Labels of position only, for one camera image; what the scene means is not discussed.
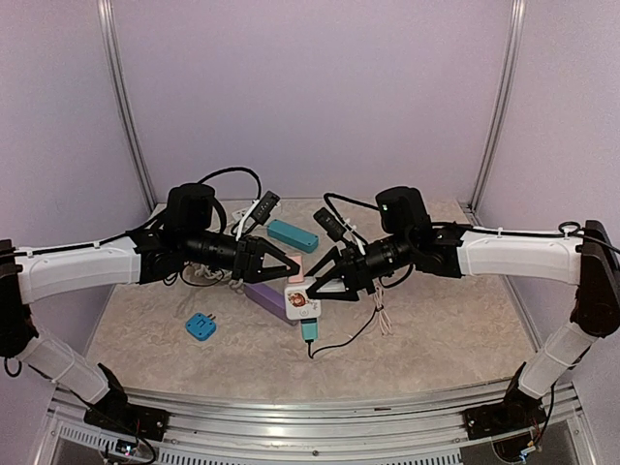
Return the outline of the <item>blue plug adapter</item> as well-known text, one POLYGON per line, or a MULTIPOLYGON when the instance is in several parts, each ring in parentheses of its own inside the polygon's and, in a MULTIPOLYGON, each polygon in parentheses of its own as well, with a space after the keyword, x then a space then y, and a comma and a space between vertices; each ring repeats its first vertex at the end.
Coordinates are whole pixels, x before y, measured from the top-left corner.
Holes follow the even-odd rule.
POLYGON ((196 340, 204 342, 217 330, 215 316, 196 313, 185 324, 186 331, 196 340))

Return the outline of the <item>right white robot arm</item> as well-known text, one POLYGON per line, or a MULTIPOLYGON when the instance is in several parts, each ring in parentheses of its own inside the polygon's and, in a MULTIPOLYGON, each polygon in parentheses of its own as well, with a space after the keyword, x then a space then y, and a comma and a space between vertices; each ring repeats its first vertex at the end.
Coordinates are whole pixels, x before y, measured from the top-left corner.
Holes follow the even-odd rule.
POLYGON ((377 280, 412 270, 439 277, 505 275, 576 287, 575 306, 532 359, 517 371, 495 419, 507 430, 532 416, 544 397, 599 339, 619 328, 618 249, 598 221, 561 224, 555 232, 506 231, 434 223, 421 193, 393 187, 375 198, 386 237, 366 245, 332 248, 310 270, 311 299, 357 301, 377 280))

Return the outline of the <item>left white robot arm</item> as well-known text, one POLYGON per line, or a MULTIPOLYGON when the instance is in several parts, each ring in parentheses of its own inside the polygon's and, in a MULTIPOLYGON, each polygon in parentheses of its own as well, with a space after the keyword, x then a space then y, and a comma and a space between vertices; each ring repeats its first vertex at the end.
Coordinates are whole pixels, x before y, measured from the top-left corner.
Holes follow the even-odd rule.
POLYGON ((135 408, 103 365, 88 362, 32 320, 32 303, 53 295, 116 284, 150 284, 188 264, 227 271, 256 284, 298 274, 300 266, 262 237, 225 232, 226 212, 212 187, 186 183, 170 190, 151 222, 100 241, 56 248, 1 243, 1 357, 35 369, 96 406, 117 431, 135 422, 135 408))

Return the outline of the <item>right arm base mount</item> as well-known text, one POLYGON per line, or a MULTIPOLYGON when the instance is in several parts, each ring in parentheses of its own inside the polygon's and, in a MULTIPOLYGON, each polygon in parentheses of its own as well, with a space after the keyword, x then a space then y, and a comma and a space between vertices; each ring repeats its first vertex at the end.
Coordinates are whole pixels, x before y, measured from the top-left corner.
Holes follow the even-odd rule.
POLYGON ((511 378, 503 399, 466 409, 462 416, 469 440, 510 433, 519 429, 542 424, 546 420, 543 402, 519 389, 522 364, 511 378))

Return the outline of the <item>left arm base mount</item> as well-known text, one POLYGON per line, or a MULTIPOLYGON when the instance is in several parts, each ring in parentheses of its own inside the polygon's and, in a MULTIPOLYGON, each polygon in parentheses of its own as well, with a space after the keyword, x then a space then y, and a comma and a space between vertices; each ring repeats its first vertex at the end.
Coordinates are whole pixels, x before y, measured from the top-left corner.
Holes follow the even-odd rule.
POLYGON ((115 375, 102 363, 98 367, 106 376, 109 391, 101 400, 88 407, 84 422, 137 438, 162 441, 169 425, 170 413, 130 403, 115 375))

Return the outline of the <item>white cube socket with sticker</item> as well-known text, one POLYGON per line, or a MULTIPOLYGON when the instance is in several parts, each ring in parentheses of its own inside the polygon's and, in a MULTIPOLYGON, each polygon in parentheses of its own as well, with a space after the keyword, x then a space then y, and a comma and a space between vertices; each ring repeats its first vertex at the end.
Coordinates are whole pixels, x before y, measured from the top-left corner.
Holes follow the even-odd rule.
POLYGON ((313 281, 289 283, 284 290, 285 313, 291 321, 318 319, 322 315, 322 305, 317 299, 308 296, 307 290, 313 281))

